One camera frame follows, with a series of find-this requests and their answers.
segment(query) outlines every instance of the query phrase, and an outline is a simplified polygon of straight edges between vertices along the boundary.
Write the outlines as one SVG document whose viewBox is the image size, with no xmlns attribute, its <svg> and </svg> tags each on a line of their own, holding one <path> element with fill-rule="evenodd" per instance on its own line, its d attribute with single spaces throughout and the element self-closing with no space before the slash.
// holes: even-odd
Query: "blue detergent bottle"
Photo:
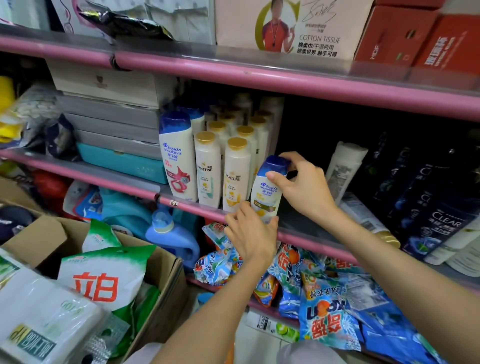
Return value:
<svg viewBox="0 0 480 364">
<path fill-rule="evenodd" d="M 200 247 L 191 232 L 175 224 L 168 206 L 158 204 L 158 210 L 152 215 L 152 226 L 148 228 L 145 236 L 152 244 L 182 258 L 187 272 L 193 271 L 200 257 Z"/>
<path fill-rule="evenodd" d="M 129 194 L 100 187 L 103 201 L 102 221 L 115 230 L 130 231 L 134 237 L 146 240 L 145 233 L 152 225 L 152 213 Z"/>
</svg>

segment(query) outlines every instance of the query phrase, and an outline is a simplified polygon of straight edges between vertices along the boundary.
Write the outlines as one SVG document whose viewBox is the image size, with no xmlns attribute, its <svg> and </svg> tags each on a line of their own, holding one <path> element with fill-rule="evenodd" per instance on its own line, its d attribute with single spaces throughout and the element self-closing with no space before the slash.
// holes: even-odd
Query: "forearm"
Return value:
<svg viewBox="0 0 480 364">
<path fill-rule="evenodd" d="M 223 364 L 265 264 L 251 260 L 166 342 L 152 364 Z"/>
<path fill-rule="evenodd" d="M 403 314 L 450 363 L 480 363 L 480 300 L 424 263 L 395 249 L 341 210 L 313 216 L 342 242 Z"/>
</svg>

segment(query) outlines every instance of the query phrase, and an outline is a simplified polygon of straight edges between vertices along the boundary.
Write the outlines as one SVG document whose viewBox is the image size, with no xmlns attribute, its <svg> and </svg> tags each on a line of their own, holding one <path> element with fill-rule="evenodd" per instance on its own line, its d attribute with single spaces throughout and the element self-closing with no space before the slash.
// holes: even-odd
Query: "teal box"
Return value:
<svg viewBox="0 0 480 364">
<path fill-rule="evenodd" d="M 84 143 L 77 143 L 77 148 L 82 159 L 87 163 L 131 176 L 145 178 L 149 181 L 168 184 L 163 161 L 161 160 L 119 153 L 111 149 L 90 146 Z"/>
</svg>

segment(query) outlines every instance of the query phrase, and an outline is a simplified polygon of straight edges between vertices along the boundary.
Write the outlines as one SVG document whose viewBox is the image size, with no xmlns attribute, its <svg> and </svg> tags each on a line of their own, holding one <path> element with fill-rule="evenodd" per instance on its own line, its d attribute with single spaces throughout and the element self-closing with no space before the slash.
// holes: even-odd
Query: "clear blue cap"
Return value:
<svg viewBox="0 0 480 364">
<path fill-rule="evenodd" d="M 203 111 L 193 105 L 179 106 L 178 109 L 189 114 L 190 120 L 201 118 L 204 115 Z"/>
<path fill-rule="evenodd" d="M 173 217 L 168 206 L 158 204 L 158 209 L 152 215 L 152 225 L 156 232 L 164 233 L 173 229 Z"/>
<path fill-rule="evenodd" d="M 288 159 L 279 156 L 268 156 L 258 170 L 257 176 L 265 177 L 265 173 L 270 172 L 271 170 L 286 176 L 289 165 L 290 161 Z"/>
<path fill-rule="evenodd" d="M 182 132 L 192 127 L 190 116 L 183 111 L 167 111 L 160 116 L 160 134 Z"/>
</svg>

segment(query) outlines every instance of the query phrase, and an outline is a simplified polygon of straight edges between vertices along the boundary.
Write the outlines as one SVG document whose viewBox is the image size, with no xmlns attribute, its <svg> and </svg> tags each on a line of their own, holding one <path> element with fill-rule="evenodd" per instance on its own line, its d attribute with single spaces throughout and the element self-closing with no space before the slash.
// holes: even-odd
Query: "cotton tissue box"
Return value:
<svg viewBox="0 0 480 364">
<path fill-rule="evenodd" d="M 106 313 L 0 249 L 0 349 L 24 364 L 63 364 Z"/>
</svg>

